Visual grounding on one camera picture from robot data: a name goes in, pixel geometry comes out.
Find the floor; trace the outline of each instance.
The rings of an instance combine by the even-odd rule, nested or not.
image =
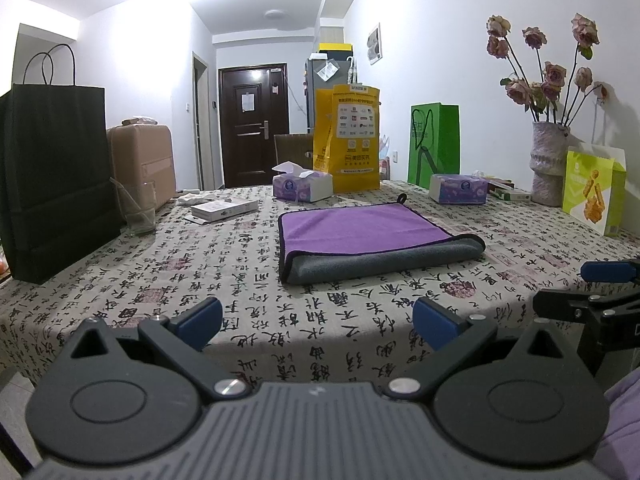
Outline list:
[[[35,465],[41,459],[24,421],[24,409],[32,392],[31,381],[15,370],[6,369],[0,372],[0,420],[27,459]],[[20,475],[0,454],[0,480],[19,478]]]

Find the yellow paper bag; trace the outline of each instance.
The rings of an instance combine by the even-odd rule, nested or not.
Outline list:
[[[625,201],[625,152],[579,143],[569,148],[562,209],[605,236],[620,232]]]
[[[314,170],[334,177],[334,192],[379,189],[380,90],[336,85],[316,91]]]

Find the purple fabric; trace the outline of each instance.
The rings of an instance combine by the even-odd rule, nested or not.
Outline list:
[[[613,480],[640,479],[640,368],[605,394],[609,424],[593,463]]]
[[[281,222],[285,257],[291,251],[377,253],[451,238],[400,203],[287,213]]]

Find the tablecloth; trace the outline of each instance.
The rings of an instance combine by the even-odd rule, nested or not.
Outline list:
[[[359,280],[278,282],[280,214],[394,202],[402,192],[408,206],[452,234],[480,235],[485,254]],[[9,280],[0,288],[0,362],[37,381],[85,317],[133,326],[151,314],[177,315],[214,295],[225,317],[205,352],[247,382],[380,384],[430,353],[412,328],[416,298],[427,296],[459,316],[480,312],[501,326],[524,327],[539,288],[618,292],[629,285],[584,283],[581,264],[639,253],[634,235],[600,237],[559,209],[494,198],[483,206],[439,205],[405,182],[312,205],[276,200],[271,193],[270,186],[221,191],[222,198],[257,199],[259,210],[206,226],[187,222],[188,208],[169,206],[160,211],[155,234],[124,233],[41,286]],[[567,333],[572,325],[560,324]]]

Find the doorway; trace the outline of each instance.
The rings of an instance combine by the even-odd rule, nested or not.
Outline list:
[[[274,135],[289,133],[287,65],[219,70],[225,187],[271,184]]]
[[[214,177],[213,150],[211,149],[209,67],[195,54],[193,54],[193,128],[198,165],[198,185],[202,190],[217,189]]]

